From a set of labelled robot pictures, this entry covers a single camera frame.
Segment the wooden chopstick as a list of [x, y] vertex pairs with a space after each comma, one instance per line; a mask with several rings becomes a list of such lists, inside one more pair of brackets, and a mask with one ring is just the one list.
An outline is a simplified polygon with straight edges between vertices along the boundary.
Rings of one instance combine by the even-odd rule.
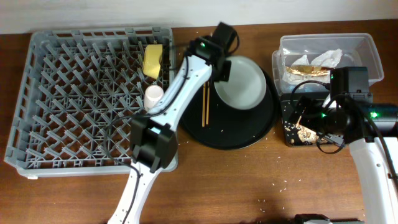
[[210, 107], [210, 82], [206, 83], [206, 111], [205, 111], [205, 125], [208, 126], [209, 124], [209, 107]]
[[201, 126], [205, 127], [205, 124], [206, 124], [206, 82], [203, 84]]

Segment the white round plate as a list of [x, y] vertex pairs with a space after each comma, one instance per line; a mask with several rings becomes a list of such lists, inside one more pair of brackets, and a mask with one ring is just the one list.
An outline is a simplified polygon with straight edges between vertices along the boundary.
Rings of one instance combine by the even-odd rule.
[[237, 110], [255, 108], [266, 95], [266, 78], [260, 66], [250, 58], [231, 56], [229, 80], [214, 82], [215, 90], [221, 100]]

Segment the gold coffee sachet wrapper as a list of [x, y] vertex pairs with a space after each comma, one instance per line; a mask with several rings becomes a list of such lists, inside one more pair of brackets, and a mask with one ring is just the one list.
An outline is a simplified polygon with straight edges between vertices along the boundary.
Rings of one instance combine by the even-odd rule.
[[333, 68], [313, 65], [292, 65], [291, 67], [285, 67], [285, 70], [294, 75], [322, 77], [328, 75]]

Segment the white tissue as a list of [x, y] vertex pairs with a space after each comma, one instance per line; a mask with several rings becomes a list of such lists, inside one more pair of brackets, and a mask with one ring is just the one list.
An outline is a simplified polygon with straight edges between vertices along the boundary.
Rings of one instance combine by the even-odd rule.
[[[314, 58], [311, 62], [308, 61], [307, 55], [303, 55], [299, 59], [294, 61], [290, 66], [285, 66], [285, 67], [291, 67], [292, 65], [313, 65], [319, 67], [335, 68], [340, 63], [342, 56], [343, 56], [343, 51], [341, 49], [328, 50], [325, 53]], [[301, 82], [309, 80], [329, 83], [330, 73], [322, 77], [309, 77], [309, 76], [294, 75], [285, 70], [282, 79], [283, 81], [289, 83], [290, 85], [297, 85]]]

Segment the yellow bowl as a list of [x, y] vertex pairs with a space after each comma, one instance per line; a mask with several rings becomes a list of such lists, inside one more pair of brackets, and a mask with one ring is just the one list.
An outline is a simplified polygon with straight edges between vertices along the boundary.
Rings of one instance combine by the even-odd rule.
[[143, 73], [153, 79], [158, 79], [163, 46], [161, 44], [149, 44], [144, 52]]

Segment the pink cup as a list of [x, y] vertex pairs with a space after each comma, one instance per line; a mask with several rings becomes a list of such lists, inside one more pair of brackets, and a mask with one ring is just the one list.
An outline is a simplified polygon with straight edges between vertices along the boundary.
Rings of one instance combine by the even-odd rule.
[[152, 109], [163, 97], [164, 91], [158, 85], [150, 85], [146, 88], [144, 93], [144, 109], [149, 111]]

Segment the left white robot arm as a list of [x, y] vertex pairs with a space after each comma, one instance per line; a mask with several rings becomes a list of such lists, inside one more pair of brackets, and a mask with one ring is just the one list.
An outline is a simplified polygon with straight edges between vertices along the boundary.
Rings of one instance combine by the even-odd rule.
[[139, 223], [149, 192], [177, 153], [177, 126], [196, 92], [209, 79], [224, 79], [230, 40], [199, 37], [190, 42], [177, 76], [146, 114], [131, 115], [129, 178], [109, 223]]

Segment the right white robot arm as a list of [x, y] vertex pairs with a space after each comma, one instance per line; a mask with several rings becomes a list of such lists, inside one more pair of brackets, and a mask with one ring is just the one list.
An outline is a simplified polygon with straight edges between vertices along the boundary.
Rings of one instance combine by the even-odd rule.
[[370, 93], [340, 93], [327, 103], [301, 97], [294, 115], [319, 139], [349, 147], [367, 223], [397, 223], [397, 106]]

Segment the grey dishwasher rack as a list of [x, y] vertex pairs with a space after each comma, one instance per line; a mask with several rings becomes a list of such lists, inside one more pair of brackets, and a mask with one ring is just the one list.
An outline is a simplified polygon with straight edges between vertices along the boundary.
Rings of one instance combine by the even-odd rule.
[[[144, 75], [149, 44], [163, 46], [158, 79]], [[150, 85], [174, 79], [169, 27], [35, 32], [4, 160], [28, 179], [127, 174], [129, 121]]]

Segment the rice and nutshell pile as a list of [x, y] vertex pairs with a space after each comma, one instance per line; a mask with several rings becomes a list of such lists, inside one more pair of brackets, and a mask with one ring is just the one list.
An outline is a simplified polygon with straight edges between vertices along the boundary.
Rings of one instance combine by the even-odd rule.
[[318, 136], [314, 131], [302, 126], [299, 123], [283, 121], [284, 136], [288, 146], [313, 146], [316, 145]]

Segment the black rectangular tray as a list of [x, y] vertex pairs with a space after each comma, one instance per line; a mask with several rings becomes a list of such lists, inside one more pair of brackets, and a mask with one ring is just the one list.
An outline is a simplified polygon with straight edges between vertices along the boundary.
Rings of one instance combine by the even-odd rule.
[[[320, 101], [322, 105], [324, 100], [328, 97], [328, 93], [295, 93], [294, 103], [296, 103], [301, 96], [316, 99], [317, 101]], [[280, 107], [282, 112], [282, 126], [286, 145], [289, 147], [317, 146], [316, 142], [318, 140], [318, 136], [316, 135], [316, 132], [301, 126], [301, 124], [297, 123], [297, 121], [295, 123], [289, 122], [290, 115], [293, 112], [293, 108], [290, 104], [290, 93], [281, 94]], [[343, 138], [341, 136], [332, 136], [329, 134], [321, 139], [320, 145], [337, 143], [337, 146], [340, 146], [342, 142]]]

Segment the round black tray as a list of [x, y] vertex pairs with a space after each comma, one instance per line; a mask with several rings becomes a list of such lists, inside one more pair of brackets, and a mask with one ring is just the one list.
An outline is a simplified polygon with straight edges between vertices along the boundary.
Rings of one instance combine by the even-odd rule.
[[210, 85], [209, 124], [201, 126], [201, 87], [187, 106], [180, 125], [201, 144], [221, 150], [241, 149], [258, 142], [275, 125], [280, 103], [270, 76], [266, 78], [266, 95], [255, 108], [237, 110], [224, 103], [218, 96], [214, 83]]

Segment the clear plastic bin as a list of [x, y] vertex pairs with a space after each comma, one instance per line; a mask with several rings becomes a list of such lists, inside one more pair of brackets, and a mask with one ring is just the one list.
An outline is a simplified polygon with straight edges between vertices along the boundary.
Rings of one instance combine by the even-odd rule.
[[367, 33], [285, 35], [280, 39], [279, 50], [272, 54], [274, 83], [279, 95], [290, 93], [296, 84], [304, 81], [293, 77], [285, 69], [292, 64], [311, 64], [326, 52], [340, 50], [339, 63], [334, 67], [366, 67], [369, 85], [383, 80], [379, 52], [371, 35]]

